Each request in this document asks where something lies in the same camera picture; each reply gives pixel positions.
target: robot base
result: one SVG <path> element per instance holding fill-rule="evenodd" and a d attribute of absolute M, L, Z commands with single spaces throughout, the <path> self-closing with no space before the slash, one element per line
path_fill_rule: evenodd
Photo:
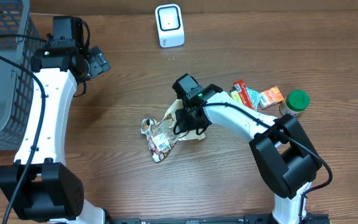
<path fill-rule="evenodd" d="M 278 224 L 272 214 L 245 215 L 244 217 L 222 218 L 171 218 L 141 220 L 139 218 L 113 219 L 114 224 Z M 328 215 L 308 213 L 303 224 L 330 224 Z"/>

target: red snack box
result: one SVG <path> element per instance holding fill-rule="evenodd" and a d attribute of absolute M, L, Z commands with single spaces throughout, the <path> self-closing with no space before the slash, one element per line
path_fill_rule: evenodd
<path fill-rule="evenodd" d="M 249 98 L 248 91 L 246 89 L 246 84 L 244 84 L 243 80 L 238 80 L 233 83 L 234 88 L 239 92 L 242 102 L 245 106 L 255 110 L 251 99 Z"/>

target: wire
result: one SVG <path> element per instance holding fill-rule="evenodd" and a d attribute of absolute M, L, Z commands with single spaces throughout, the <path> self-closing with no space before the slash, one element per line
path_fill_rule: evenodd
<path fill-rule="evenodd" d="M 196 129 L 196 135 L 202 135 L 205 131 L 206 131 L 206 129 L 209 127 L 209 124 L 207 124 L 204 128 L 203 128 L 203 130 L 201 130 L 201 132 L 199 133 L 198 132 L 198 128 Z"/>
<path fill-rule="evenodd" d="M 82 83 L 84 84 L 84 90 L 82 91 L 81 94 L 79 94 L 79 95 L 74 95 L 74 97 L 79 97 L 79 96 L 85 95 L 85 93 L 86 93 L 88 87 L 87 87 L 86 81 L 83 81 Z"/>
<path fill-rule="evenodd" d="M 88 24 L 85 21 L 82 21 L 82 24 L 84 24 L 84 26 L 86 28 L 86 32 L 88 33 L 88 37 L 86 38 L 85 46 L 83 49 L 83 53 L 84 53 L 84 55 L 86 55 L 88 53 L 88 49 L 90 47 L 91 31 L 90 31 L 90 28 L 88 27 Z"/>
<path fill-rule="evenodd" d="M 300 209 L 299 209 L 299 223 L 302 223 L 303 220 L 303 216 L 302 216 L 302 211 L 303 211 L 303 203 L 305 201 L 305 198 L 307 198 L 307 194 L 314 191 L 314 190 L 318 190 L 318 189 L 322 189 L 323 187 L 326 187 L 327 185 L 329 185 L 332 181 L 333 181 L 333 172 L 331 170 L 331 168 L 328 166 L 328 164 L 326 163 L 326 161 L 324 161 L 324 159 L 322 159 L 321 157 L 319 157 L 318 155 L 316 155 L 314 152 L 312 152 L 310 149 L 308 149 L 307 147 L 305 147 L 304 145 L 302 145 L 301 143 L 297 142 L 296 140 L 292 139 L 290 136 L 286 135 L 285 133 L 276 130 L 276 129 L 272 129 L 272 127 L 266 123 L 264 123 L 262 120 L 260 120 L 259 118 L 256 118 L 255 116 L 252 116 L 250 113 L 248 113 L 247 111 L 245 111 L 244 109 L 236 106 L 236 105 L 232 105 L 230 103 L 207 103 L 205 105 L 201 105 L 198 106 L 196 108 L 193 108 L 191 110 L 189 110 L 189 112 L 187 112 L 186 115 L 186 120 L 188 119 L 189 115 L 191 113 L 193 113 L 194 111 L 197 111 L 201 108 L 207 107 L 207 106 L 228 106 L 234 109 L 237 109 L 238 111 L 240 111 L 241 113 L 245 114 L 247 117 L 249 117 L 250 119 L 254 120 L 257 124 L 262 125 L 263 127 L 267 128 L 267 129 L 271 129 L 273 131 L 275 131 L 275 133 L 281 135 L 281 137 L 283 137 L 284 139 L 288 140 L 290 143 L 302 148 L 303 150 L 305 150 L 306 152 L 308 152 L 312 157 L 314 157 L 316 160 L 318 160 L 320 163 L 322 163 L 322 165 L 326 168 L 327 172 L 328 172 L 328 180 L 320 185 L 317 185 L 316 187 L 312 187 L 306 191 L 304 191 L 301 194 L 301 203 L 300 203 Z M 186 128 L 186 126 L 184 126 L 184 128 L 182 128 L 178 133 L 175 132 L 177 126 L 178 126 L 179 121 L 177 121 L 173 127 L 173 133 L 174 134 L 179 134 L 181 132 L 183 132 L 183 129 Z"/>
<path fill-rule="evenodd" d="M 0 39 L 5 38 L 5 37 L 23 37 L 23 38 L 27 38 L 27 39 L 33 39 L 33 40 L 46 42 L 46 40 L 44 40 L 44 39 L 41 39 L 41 38 L 38 38 L 38 37 L 31 37 L 31 36 L 28 36 L 28 35 L 22 35 L 22 34 L 1 34 L 0 35 Z M 33 142 L 32 146 L 31 146 L 30 155 L 29 155 L 29 158 L 27 160 L 27 163 L 25 164 L 23 173 L 20 176 L 20 179 L 19 179 L 19 181 L 18 181 L 18 183 L 16 185 L 16 188 L 13 191 L 11 200 L 9 201 L 9 204 L 8 204 L 8 206 L 6 208 L 4 219 L 2 220 L 2 224 L 6 224 L 8 218 L 9 218 L 9 214 L 11 213 L 14 201 L 15 201 L 15 199 L 17 197 L 18 192 L 19 192 L 19 189 L 20 189 L 21 185 L 23 184 L 23 182 L 24 182 L 24 180 L 25 180 L 25 178 L 27 176 L 27 172 L 29 171 L 29 167 L 30 167 L 31 161 L 32 161 L 32 159 L 34 157 L 34 154 L 38 150 L 37 149 L 37 143 L 38 143 L 40 132 L 41 132 L 42 122 L 44 121 L 45 99 L 46 99 L 47 96 L 45 95 L 45 90 L 44 90 L 44 87 L 42 86 L 41 81 L 32 72 L 30 72 L 24 66 L 19 65 L 17 63 L 14 63 L 14 62 L 2 57 L 1 55 L 0 55 L 0 59 L 2 61 L 4 61 L 4 62 L 16 67 L 16 68 L 22 70 L 26 74 L 28 74 L 31 78 L 33 78 L 35 80 L 35 82 L 38 84 L 38 86 L 40 88 L 40 91 L 41 91 L 41 112 L 40 112 L 40 119 L 38 121 L 37 130 L 36 130 L 35 136 L 34 136 L 34 142 Z"/>

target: barcode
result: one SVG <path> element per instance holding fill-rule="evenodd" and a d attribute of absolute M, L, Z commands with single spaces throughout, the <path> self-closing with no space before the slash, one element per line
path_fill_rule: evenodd
<path fill-rule="evenodd" d="M 165 149 L 165 147 L 167 147 L 167 146 L 168 146 L 167 142 L 163 142 L 163 143 L 161 143 L 161 144 L 158 146 L 158 148 L 159 148 L 160 151 L 161 151 L 162 149 Z"/>
<path fill-rule="evenodd" d="M 237 92 L 239 92 L 239 93 L 242 91 L 239 84 L 235 84 L 235 85 L 234 85 L 234 88 L 235 88 L 235 89 L 237 90 Z"/>
<path fill-rule="evenodd" d="M 165 135 L 164 135 L 163 133 L 159 134 L 159 135 L 158 135 L 158 138 L 159 138 L 160 140 L 163 140 L 163 141 L 166 141 L 166 140 L 167 140 L 167 138 L 165 137 Z"/>

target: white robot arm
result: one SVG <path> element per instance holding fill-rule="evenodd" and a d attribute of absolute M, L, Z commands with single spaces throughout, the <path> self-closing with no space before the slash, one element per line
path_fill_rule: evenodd
<path fill-rule="evenodd" d="M 276 117 L 265 115 L 256 112 L 237 101 L 233 100 L 225 91 L 216 93 L 210 99 L 208 103 L 230 103 L 236 105 L 243 110 L 250 113 L 252 116 L 259 118 L 269 126 L 275 124 Z M 257 133 L 264 133 L 267 128 L 259 125 L 256 121 L 250 117 L 244 115 L 240 111 L 225 106 L 207 106 L 204 107 L 206 117 L 213 124 L 221 125 L 227 129 L 230 129 L 233 133 L 240 136 L 246 142 L 251 142 Z M 275 147 L 278 147 L 281 143 L 277 142 Z M 272 215 L 279 224 L 296 224 L 299 223 L 299 207 L 301 203 L 301 194 L 307 190 L 311 185 L 311 182 L 307 182 L 304 186 L 298 189 L 296 196 L 292 199 L 281 198 L 277 194 L 274 195 L 274 209 Z M 302 215 L 306 216 L 305 206 L 303 206 Z"/>
<path fill-rule="evenodd" d="M 250 144 L 263 180 L 275 193 L 271 219 L 279 224 L 297 224 L 300 215 L 306 217 L 306 200 L 302 202 L 301 195 L 310 188 L 321 164 L 293 144 L 282 155 L 277 151 L 281 143 L 286 143 L 276 133 L 281 131 L 317 153 L 296 118 L 286 115 L 277 119 L 256 112 L 233 100 L 218 86 L 203 88 L 188 74 L 172 87 L 183 100 L 184 108 L 176 111 L 179 133 L 200 128 L 204 131 L 210 124 L 230 129 Z"/>
<path fill-rule="evenodd" d="M 88 30 L 86 43 L 83 25 Z M 81 180 L 65 167 L 64 143 L 68 111 L 77 85 L 84 83 L 86 91 L 86 82 L 109 70 L 110 65 L 99 47 L 88 48 L 89 28 L 80 18 L 54 17 L 53 33 L 54 37 L 50 35 L 45 47 L 37 49 L 32 57 L 34 89 L 27 129 L 14 165 L 0 167 L 0 188 L 22 220 L 109 224 L 108 212 L 84 199 Z M 34 152 L 31 148 L 34 133 L 39 128 L 42 105 L 45 106 L 43 125 Z M 25 181 L 19 185 L 22 176 Z M 37 176 L 42 180 L 32 181 Z"/>

